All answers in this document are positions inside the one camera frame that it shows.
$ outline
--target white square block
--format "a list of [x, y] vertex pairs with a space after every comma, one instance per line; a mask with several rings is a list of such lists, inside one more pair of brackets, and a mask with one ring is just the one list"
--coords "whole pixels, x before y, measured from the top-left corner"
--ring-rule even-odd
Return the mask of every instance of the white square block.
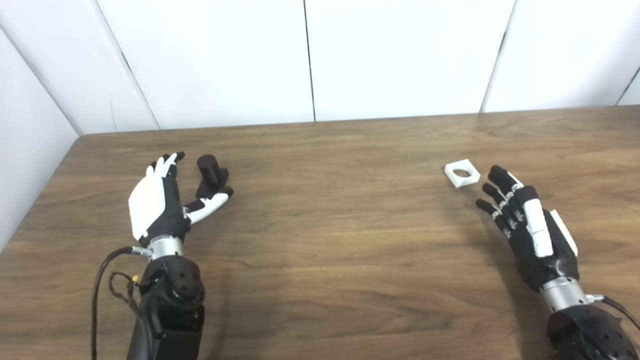
[[[461, 177], [454, 174], [453, 170], [464, 170], [470, 175], [468, 177]], [[449, 180], [453, 186], [459, 188], [461, 186], [475, 184], [480, 180], [480, 173], [471, 164], [468, 159], [456, 161], [455, 163], [449, 163], [444, 166], [444, 173], [447, 174]]]

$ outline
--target black cable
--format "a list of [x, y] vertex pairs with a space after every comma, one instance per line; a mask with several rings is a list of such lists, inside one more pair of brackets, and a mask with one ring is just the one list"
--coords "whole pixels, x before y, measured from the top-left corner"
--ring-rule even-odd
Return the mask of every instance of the black cable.
[[[127, 298], [125, 298], [121, 293], [115, 291], [115, 289], [113, 288], [113, 278], [116, 275], [120, 275], [127, 279]], [[133, 311], [133, 314], [136, 315], [136, 319], [140, 323], [140, 326], [142, 326], [142, 331], [145, 335], [145, 340], [147, 341], [147, 359], [152, 360], [154, 351], [154, 339], [151, 332], [151, 325], [142, 313], [142, 310], [140, 309], [140, 306], [138, 306], [136, 299], [134, 299], [133, 297], [133, 290], [135, 289], [135, 285], [136, 283], [133, 281], [133, 278], [123, 272], [112, 272], [111, 275], [109, 275], [109, 291], [114, 297], [124, 301], [129, 306], [129, 309]]]
[[107, 268], [107, 265], [111, 262], [111, 260], [117, 258], [120, 255], [131, 254], [133, 251], [132, 247], [121, 247], [118, 250], [113, 251], [104, 259], [100, 268], [98, 269], [98, 274], [95, 276], [95, 281], [93, 283], [93, 293], [91, 295], [91, 359], [97, 360], [98, 358], [98, 344], [97, 344], [97, 335], [98, 335], [98, 290], [100, 288], [100, 281], [102, 280], [102, 275], [104, 274], [104, 270]]
[[619, 312], [623, 313], [638, 328], [638, 330], [640, 330], [640, 322], [629, 312], [629, 310], [627, 310], [624, 306], [622, 306], [622, 304], [620, 304], [619, 302], [609, 297], [604, 297], [602, 299], [602, 303], [607, 304], [613, 307], [614, 309], [618, 310]]

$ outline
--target wooden table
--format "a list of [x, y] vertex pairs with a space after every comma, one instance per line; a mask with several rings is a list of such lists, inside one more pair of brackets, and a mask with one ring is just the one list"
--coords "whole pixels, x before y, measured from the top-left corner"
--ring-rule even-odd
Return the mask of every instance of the wooden table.
[[[0, 256], [0, 354], [89, 358], [97, 267], [135, 245], [129, 194], [186, 151], [184, 202], [201, 154], [236, 190], [186, 240], [207, 289], [201, 359], [550, 359], [543, 301], [474, 207], [481, 183], [455, 189], [443, 167], [535, 185], [578, 243], [585, 291], [640, 315], [639, 147], [640, 106], [84, 136]], [[133, 315], [106, 286], [99, 309], [99, 357], [124, 359]]]

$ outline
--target robotic hand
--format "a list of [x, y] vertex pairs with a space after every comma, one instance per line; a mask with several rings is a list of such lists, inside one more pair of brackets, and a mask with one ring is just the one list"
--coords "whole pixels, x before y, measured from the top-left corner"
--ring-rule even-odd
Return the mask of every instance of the robotic hand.
[[591, 305], [619, 304], [586, 295], [578, 284], [578, 249], [557, 212], [543, 209], [532, 186], [497, 165], [488, 178], [497, 188], [484, 184], [482, 189], [496, 205], [478, 199], [476, 206], [489, 213], [506, 236], [524, 283], [545, 299], [551, 312], [547, 337], [558, 359], [637, 359], [620, 319]]
[[198, 166], [203, 181], [198, 199], [182, 206], [176, 162], [183, 152], [153, 162], [129, 197], [133, 237], [141, 247], [134, 254], [149, 257], [141, 278], [139, 318], [127, 360], [198, 357], [204, 324], [204, 286], [198, 265], [182, 255], [191, 224], [216, 211], [233, 194], [225, 187], [228, 172], [211, 155]]

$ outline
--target black peg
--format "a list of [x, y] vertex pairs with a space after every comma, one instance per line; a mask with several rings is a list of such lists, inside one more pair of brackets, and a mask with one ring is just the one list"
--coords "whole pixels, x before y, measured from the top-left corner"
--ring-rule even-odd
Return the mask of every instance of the black peg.
[[196, 192], [196, 196], [199, 199], [212, 197], [225, 188], [229, 178], [229, 171], [218, 165], [218, 160], [216, 160], [215, 156], [211, 154], [201, 156], [198, 159], [198, 168], [202, 174], [202, 182]]

